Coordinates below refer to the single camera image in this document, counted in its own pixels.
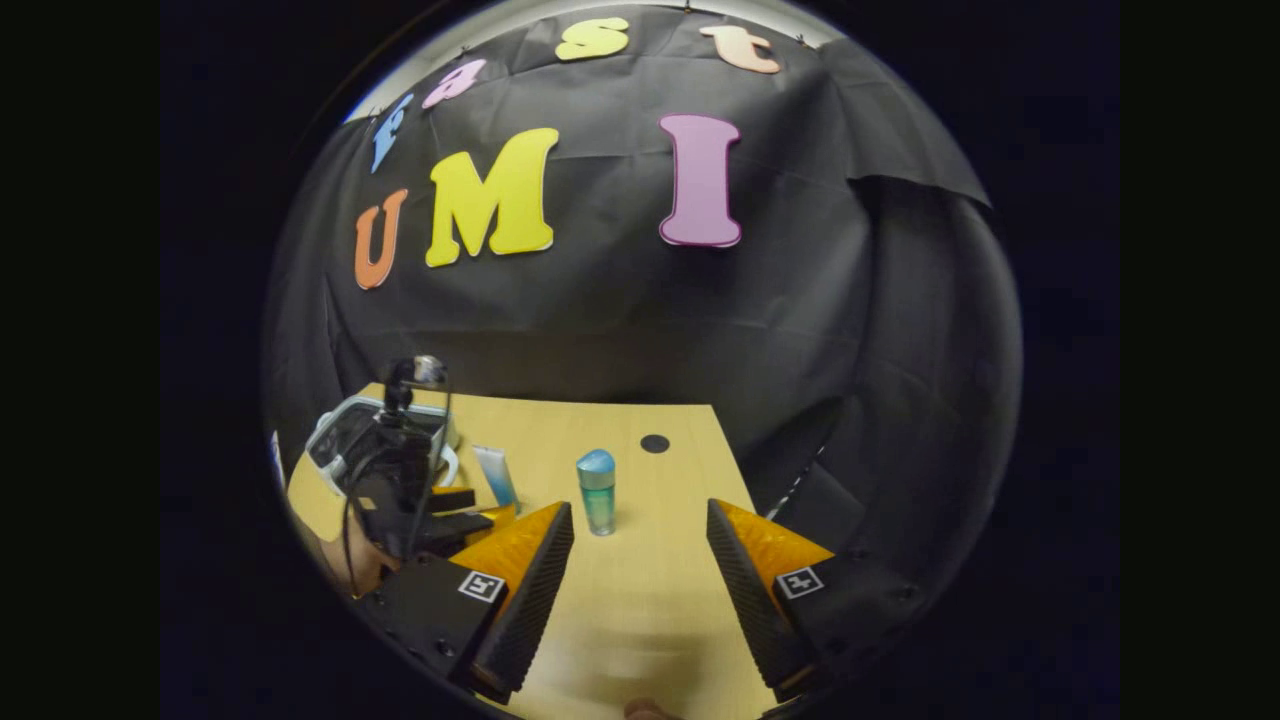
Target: pink foam letter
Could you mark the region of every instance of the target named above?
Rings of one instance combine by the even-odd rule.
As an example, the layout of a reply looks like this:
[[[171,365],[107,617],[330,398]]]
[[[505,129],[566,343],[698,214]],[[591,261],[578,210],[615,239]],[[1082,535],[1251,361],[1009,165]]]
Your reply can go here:
[[[676,199],[658,234],[671,245],[730,247],[742,228],[728,215],[728,143],[742,133],[707,115],[664,115],[676,156]]]
[[[444,76],[444,79],[435,86],[435,90],[426,96],[422,101],[422,109],[435,105],[440,100],[448,100],[451,97],[457,97],[466,92],[476,82],[476,74],[480,73],[480,68],[484,67],[484,60],[471,60],[466,65],[461,65],[452,73]]]

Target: cable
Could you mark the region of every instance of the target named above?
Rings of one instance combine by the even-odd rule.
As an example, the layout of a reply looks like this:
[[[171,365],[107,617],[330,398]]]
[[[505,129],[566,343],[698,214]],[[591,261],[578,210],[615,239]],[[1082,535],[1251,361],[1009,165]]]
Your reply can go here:
[[[353,598],[360,597],[360,588],[356,587],[356,570],[351,565],[351,533],[347,527],[347,515],[351,514],[351,501],[356,497],[356,489],[360,488],[360,482],[365,479],[365,471],[369,470],[369,466],[383,456],[394,455],[398,451],[396,447],[384,447],[357,462],[356,469],[351,474],[351,483],[347,486],[347,500],[342,503],[342,553],[347,560],[347,579],[351,582],[351,597]]]
[[[351,438],[351,442],[347,443],[347,447],[342,448],[342,452],[339,452],[338,455],[340,455],[346,460],[347,455],[349,455],[351,451],[356,448],[356,443],[365,439],[365,436],[367,436],[376,427],[378,427],[378,420],[372,420],[367,425],[361,428],[360,432],[356,433],[356,437]]]
[[[449,415],[453,411],[453,377],[444,377],[444,428],[440,429],[440,447],[449,442]],[[417,529],[422,524],[422,515],[426,512],[426,501],[431,497],[431,487],[435,484],[435,465],[440,461],[440,451],[434,446],[428,457],[428,478],[422,483],[422,497],[417,501],[417,510],[413,511],[413,523],[408,529],[408,538],[404,539],[404,560],[413,556],[417,547]]]

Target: toothpaste tube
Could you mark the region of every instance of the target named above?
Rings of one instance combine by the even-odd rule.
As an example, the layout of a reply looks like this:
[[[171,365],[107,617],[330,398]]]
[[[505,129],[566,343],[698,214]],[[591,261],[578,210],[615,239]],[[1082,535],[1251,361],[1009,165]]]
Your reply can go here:
[[[494,500],[499,506],[515,505],[516,514],[520,514],[520,501],[516,498],[516,488],[511,484],[511,471],[507,470],[507,451],[498,447],[485,447],[472,445],[484,479],[489,480],[489,489],[493,491]]]

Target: black circle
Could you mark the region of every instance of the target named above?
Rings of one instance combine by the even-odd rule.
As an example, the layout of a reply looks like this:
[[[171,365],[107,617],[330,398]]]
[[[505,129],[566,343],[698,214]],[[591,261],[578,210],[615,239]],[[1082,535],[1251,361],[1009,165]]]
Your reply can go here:
[[[640,447],[657,455],[659,452],[667,452],[667,448],[671,447],[671,441],[662,436],[644,436],[640,438]]]

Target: black cloth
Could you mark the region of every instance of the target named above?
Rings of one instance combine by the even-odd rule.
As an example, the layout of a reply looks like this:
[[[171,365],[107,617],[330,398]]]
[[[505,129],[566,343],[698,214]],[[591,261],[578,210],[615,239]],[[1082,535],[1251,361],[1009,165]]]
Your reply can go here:
[[[607,15],[628,20],[626,49],[556,58],[564,28]],[[769,40],[782,70],[721,60],[698,32],[721,23]],[[479,58],[474,87],[420,109]],[[287,471],[321,413],[392,360],[428,352],[463,393],[708,402],[756,511],[820,466],[824,491],[865,509],[831,542],[868,548],[925,588],[946,582],[1012,442],[1018,304],[980,183],[900,78],[851,40],[814,50],[736,18],[618,6],[502,35],[410,91],[378,172],[385,118],[338,128],[284,229],[265,391]],[[728,152],[735,247],[658,236],[672,205],[658,127],[669,113],[741,131]],[[484,177],[513,135],[540,127],[559,131],[543,199],[554,245],[426,266],[435,163],[467,151]],[[365,291],[356,218],[399,188],[410,196],[396,263]],[[795,512],[780,521],[806,529]]]

